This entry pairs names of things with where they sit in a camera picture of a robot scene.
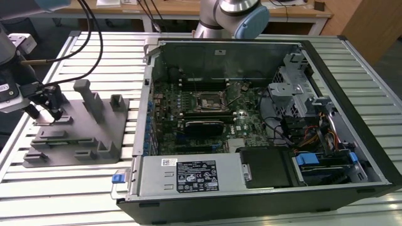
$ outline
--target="cpu socket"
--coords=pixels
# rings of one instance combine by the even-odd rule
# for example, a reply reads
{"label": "cpu socket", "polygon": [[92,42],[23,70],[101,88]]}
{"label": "cpu socket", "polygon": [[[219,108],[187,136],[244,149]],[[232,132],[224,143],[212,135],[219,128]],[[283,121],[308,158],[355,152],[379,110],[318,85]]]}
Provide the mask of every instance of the cpu socket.
{"label": "cpu socket", "polygon": [[223,92],[199,92],[195,94],[196,107],[195,112],[226,112],[230,109],[226,107]]}

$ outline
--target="motherboard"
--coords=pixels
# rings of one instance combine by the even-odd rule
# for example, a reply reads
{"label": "motherboard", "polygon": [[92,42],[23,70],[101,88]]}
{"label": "motherboard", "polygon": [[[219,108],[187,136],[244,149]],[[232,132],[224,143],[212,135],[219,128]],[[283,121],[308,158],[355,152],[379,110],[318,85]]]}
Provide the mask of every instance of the motherboard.
{"label": "motherboard", "polygon": [[267,146],[258,111],[260,87],[248,81],[154,83],[158,155],[230,153]]}

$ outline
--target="aluminum work table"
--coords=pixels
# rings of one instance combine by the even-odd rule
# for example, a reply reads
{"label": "aluminum work table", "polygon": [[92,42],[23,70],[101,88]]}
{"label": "aluminum work table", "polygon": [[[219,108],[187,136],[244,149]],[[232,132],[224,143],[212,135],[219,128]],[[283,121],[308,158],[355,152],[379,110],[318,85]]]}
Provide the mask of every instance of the aluminum work table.
{"label": "aluminum work table", "polygon": [[[76,51],[85,32],[71,36],[59,57]],[[130,113],[123,141],[122,161],[107,165],[24,168],[23,157],[39,128],[24,114],[0,154],[0,225],[60,226],[111,225],[136,226],[132,218],[111,199],[111,176],[131,165],[135,140],[139,95],[144,63],[144,39],[155,33],[105,32],[105,53],[95,72],[87,77],[91,90],[108,98],[122,94],[130,98]],[[190,38],[187,33],[163,37]],[[402,101],[374,72],[347,41],[338,37],[262,35],[260,39],[310,40],[341,87],[361,113],[399,172],[402,172]],[[92,67],[99,51],[99,36],[73,58],[55,63],[44,83],[75,77]],[[68,99],[80,99],[73,82],[61,84]],[[124,192],[124,184],[117,192]],[[300,213],[255,218],[238,218],[174,225],[262,226],[262,225],[402,225],[402,192],[361,200],[337,211]]]}

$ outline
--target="power supply label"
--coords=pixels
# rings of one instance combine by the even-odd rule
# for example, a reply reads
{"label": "power supply label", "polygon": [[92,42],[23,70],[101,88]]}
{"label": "power supply label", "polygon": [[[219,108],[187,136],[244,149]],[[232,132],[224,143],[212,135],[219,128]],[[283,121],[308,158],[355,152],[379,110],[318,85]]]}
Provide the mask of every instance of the power supply label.
{"label": "power supply label", "polygon": [[178,162],[176,172],[179,193],[219,191],[215,161]]}

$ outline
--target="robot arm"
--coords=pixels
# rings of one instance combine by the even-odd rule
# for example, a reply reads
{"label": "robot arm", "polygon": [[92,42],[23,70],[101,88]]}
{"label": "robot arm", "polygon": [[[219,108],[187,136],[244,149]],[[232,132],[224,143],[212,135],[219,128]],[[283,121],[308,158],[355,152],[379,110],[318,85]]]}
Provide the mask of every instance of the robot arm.
{"label": "robot arm", "polygon": [[259,0],[202,0],[195,38],[254,39],[263,32],[270,12]]}
{"label": "robot arm", "polygon": [[[71,0],[0,0],[0,21],[43,12],[53,12],[69,6]],[[23,56],[0,29],[0,111],[12,112],[23,109],[32,118],[39,117],[39,111],[31,101],[41,105],[57,120],[60,87],[37,89],[41,85],[31,66],[21,65]]]}

